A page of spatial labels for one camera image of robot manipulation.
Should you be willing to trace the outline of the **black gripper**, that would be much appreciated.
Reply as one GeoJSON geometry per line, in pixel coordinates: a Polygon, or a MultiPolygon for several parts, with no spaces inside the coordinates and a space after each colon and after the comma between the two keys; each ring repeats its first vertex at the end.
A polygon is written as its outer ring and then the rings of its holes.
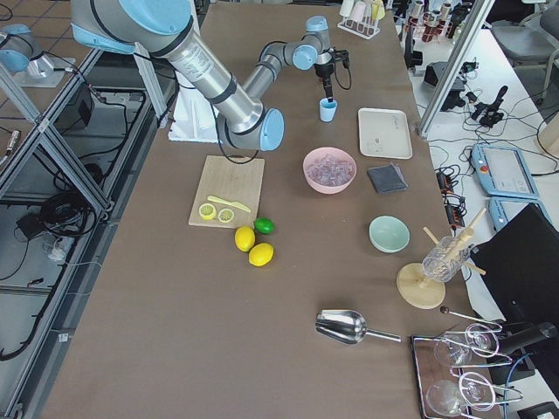
{"type": "Polygon", "coordinates": [[[335,72],[335,61],[330,52],[323,52],[317,62],[314,64],[314,71],[316,76],[321,79],[325,99],[328,102],[333,101],[333,89],[331,86],[331,76],[335,72]]]}

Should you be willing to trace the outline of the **white robot base pillar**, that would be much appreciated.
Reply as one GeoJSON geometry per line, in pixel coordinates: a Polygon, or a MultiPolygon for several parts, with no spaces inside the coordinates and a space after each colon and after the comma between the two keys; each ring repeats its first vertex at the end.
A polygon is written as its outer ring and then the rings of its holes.
{"type": "Polygon", "coordinates": [[[190,82],[181,82],[169,140],[217,143],[212,110],[210,102],[190,82]]]}

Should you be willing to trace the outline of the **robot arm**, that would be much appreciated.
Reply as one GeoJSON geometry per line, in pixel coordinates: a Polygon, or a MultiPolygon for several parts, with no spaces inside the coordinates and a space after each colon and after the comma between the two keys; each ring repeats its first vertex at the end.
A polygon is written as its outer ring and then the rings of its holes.
{"type": "Polygon", "coordinates": [[[240,85],[194,30],[187,1],[73,1],[72,33],[79,43],[131,55],[142,45],[167,60],[219,112],[217,136],[240,149],[271,151],[283,140],[285,122],[261,97],[285,66],[308,70],[332,51],[328,22],[310,17],[301,41],[267,46],[251,76],[240,85]]]}

